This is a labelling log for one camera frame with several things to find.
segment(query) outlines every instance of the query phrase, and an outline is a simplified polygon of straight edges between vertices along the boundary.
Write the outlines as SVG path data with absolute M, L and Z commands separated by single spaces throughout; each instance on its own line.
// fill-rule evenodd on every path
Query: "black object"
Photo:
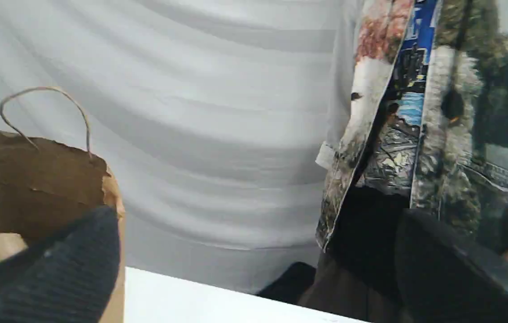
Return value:
M 116 211 L 98 207 L 0 262 L 0 323 L 97 323 L 119 261 Z
M 395 257 L 416 323 L 508 323 L 508 262 L 432 215 L 406 212 Z
M 256 296 L 288 304 L 297 304 L 302 294 L 314 283 L 316 269 L 303 262 L 295 262 L 272 284 Z

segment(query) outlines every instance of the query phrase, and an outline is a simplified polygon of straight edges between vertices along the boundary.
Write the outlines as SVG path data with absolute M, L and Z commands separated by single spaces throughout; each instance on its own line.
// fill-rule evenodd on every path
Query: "brown paper bag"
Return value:
M 87 152 L 48 139 L 28 138 L 8 122 L 3 114 L 6 102 L 36 90 L 60 92 L 74 102 L 86 123 Z M 106 162 L 90 153 L 90 128 L 84 111 L 59 88 L 35 87 L 5 98 L 0 114 L 18 132 L 16 135 L 0 131 L 0 261 L 51 235 L 87 210 L 102 204 L 115 207 L 121 235 L 121 266 L 100 322 L 122 323 L 125 210 Z

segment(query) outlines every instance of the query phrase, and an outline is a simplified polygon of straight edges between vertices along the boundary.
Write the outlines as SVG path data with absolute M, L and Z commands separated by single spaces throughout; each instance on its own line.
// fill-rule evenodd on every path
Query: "person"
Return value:
M 408 208 L 508 260 L 508 1 L 347 0 L 336 36 L 313 286 L 299 305 L 406 320 Z

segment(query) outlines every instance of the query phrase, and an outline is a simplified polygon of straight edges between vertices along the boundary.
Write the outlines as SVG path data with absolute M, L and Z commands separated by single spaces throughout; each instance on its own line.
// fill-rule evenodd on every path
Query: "white curtain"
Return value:
M 55 85 L 85 107 L 125 198 L 127 264 L 256 292 L 319 254 L 314 157 L 339 11 L 337 0 L 0 0 L 0 100 Z M 6 115 L 84 148 L 59 94 L 29 94 Z

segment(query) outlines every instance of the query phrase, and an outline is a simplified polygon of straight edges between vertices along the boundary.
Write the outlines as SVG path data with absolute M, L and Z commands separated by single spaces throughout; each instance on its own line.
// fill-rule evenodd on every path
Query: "white shirt cuff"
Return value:
M 318 156 L 316 157 L 316 164 L 330 170 L 330 168 L 332 168 L 332 162 L 334 162 L 334 153 L 334 149 L 324 142 L 322 147 L 320 147 Z

